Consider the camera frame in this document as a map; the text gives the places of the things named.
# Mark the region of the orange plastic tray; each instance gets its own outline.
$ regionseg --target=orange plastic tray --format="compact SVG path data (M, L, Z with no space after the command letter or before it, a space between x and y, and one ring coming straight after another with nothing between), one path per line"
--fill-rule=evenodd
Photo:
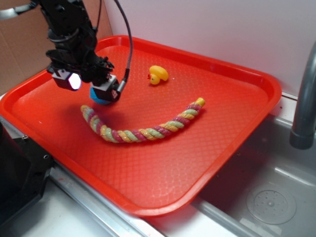
M105 38L96 49L123 77L128 38ZM147 80L149 67L169 80ZM8 92L0 113L54 158L123 210L138 216L172 212L189 203L279 101L270 75L160 44L134 39L129 82L109 106L89 98L89 84L60 89L41 72ZM92 107L106 125L133 130L159 125L202 97L206 105L187 127L159 141L113 144L85 123L80 106Z

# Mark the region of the rope toy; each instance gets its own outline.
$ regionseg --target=rope toy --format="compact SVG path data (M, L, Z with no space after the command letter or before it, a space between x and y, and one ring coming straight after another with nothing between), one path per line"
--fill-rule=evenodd
M198 98L195 102L187 106L187 109L178 114L172 121L160 124L154 128L138 129L138 130L125 130L116 131L107 127L94 112L94 110L87 105L81 106L83 118L90 125L91 129L102 136L107 142L113 143L132 143L132 142L145 142L162 139L172 133L188 125L190 120L198 115L200 109L205 105L203 98Z

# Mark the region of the rubber duck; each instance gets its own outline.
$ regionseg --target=rubber duck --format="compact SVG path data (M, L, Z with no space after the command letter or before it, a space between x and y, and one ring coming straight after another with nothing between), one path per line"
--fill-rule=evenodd
M168 80L169 75L165 68L154 65L149 68L149 72L150 74L148 74L148 79L153 85L159 84L160 80Z

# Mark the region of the faucet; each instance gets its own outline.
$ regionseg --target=faucet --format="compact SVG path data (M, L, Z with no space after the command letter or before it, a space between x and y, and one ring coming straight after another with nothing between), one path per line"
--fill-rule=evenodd
M290 144L301 150L313 145L316 128L316 42L310 52L297 100Z

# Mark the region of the stainless steel sink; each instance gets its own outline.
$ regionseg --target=stainless steel sink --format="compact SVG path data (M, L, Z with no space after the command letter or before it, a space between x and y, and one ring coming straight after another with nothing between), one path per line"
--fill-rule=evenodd
M316 145L291 147L290 129L269 115L193 205L240 236L315 236Z

